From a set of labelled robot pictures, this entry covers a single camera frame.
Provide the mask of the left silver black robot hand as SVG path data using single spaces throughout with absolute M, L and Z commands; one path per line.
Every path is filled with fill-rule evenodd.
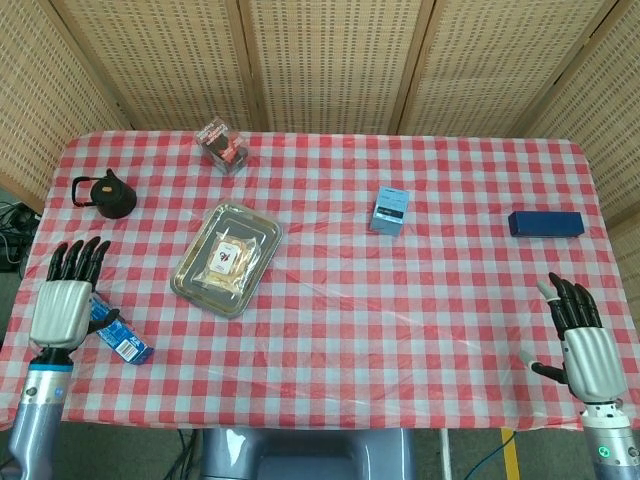
M 63 242 L 54 250 L 32 317 L 29 339 L 39 349 L 33 364 L 71 365 L 70 354 L 88 335 L 118 319 L 115 308 L 109 308 L 99 320 L 91 317 L 102 263 L 110 245 L 110 241 L 96 236 L 73 244 Z

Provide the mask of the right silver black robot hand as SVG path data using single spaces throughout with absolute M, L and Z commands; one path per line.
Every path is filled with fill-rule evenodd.
M 628 390 L 617 344 L 603 327 L 590 292 L 551 272 L 537 288 L 548 305 L 561 344 L 560 367 L 545 365 L 522 350 L 521 361 L 534 373 L 569 388 L 587 405 L 616 402 Z

